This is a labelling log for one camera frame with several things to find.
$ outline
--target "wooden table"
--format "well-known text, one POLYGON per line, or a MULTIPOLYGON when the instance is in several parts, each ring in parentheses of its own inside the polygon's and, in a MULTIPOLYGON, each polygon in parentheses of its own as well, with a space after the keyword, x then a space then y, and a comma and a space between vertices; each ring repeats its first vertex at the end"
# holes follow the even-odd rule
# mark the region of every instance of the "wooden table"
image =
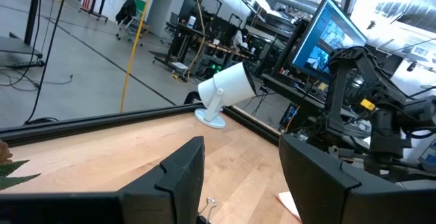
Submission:
POLYGON ((1 193, 117 191, 203 135, 199 209, 206 197, 216 199, 212 224, 299 223, 275 197, 289 191, 278 148, 223 117, 222 130, 203 125, 190 112, 11 148, 13 160, 30 159, 11 176, 42 174, 1 193))

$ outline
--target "white lamp base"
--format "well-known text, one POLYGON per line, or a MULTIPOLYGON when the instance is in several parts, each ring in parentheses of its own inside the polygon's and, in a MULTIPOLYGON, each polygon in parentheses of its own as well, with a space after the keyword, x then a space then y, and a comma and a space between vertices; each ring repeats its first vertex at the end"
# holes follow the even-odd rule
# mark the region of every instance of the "white lamp base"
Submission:
POLYGON ((224 118, 222 118, 220 115, 216 115, 214 118, 212 118, 212 120, 206 121, 204 120, 204 115, 206 114, 206 109, 202 109, 202 108, 198 108, 196 109, 196 111, 194 112, 194 116, 201 122, 204 123, 205 125, 212 127, 212 128, 216 128, 216 129, 224 129, 225 127, 225 121, 224 118))

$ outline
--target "monitor screen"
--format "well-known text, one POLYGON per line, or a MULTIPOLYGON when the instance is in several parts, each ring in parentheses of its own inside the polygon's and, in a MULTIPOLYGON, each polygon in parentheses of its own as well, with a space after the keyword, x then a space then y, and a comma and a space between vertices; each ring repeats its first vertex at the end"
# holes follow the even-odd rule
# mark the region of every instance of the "monitor screen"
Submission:
POLYGON ((364 46, 366 37, 334 0, 322 0, 289 64, 322 82, 329 82, 329 54, 337 48, 364 46))

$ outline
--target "binder clip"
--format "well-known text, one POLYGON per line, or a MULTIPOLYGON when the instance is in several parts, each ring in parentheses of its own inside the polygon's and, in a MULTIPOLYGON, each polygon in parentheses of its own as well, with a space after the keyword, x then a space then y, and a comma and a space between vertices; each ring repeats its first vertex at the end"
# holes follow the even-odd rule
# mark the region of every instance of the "binder clip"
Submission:
POLYGON ((198 213, 196 224, 211 224, 209 221, 211 219, 212 209, 216 207, 217 207, 217 202, 213 198, 211 197, 206 198, 206 206, 203 207, 200 213, 198 213), (202 213, 204 212, 204 210, 206 210, 207 206, 209 205, 209 202, 212 203, 212 206, 209 209, 209 213, 207 214, 207 219, 206 219, 202 216, 202 213))

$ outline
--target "person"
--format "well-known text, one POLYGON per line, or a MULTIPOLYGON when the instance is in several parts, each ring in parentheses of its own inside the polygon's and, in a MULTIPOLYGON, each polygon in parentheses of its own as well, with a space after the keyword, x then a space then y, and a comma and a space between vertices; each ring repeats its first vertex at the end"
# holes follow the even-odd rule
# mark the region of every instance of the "person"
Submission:
POLYGON ((248 48, 248 44, 244 42, 244 39, 247 39, 248 30, 247 29, 239 29, 236 32, 236 35, 233 37, 232 47, 239 51, 239 46, 248 48))

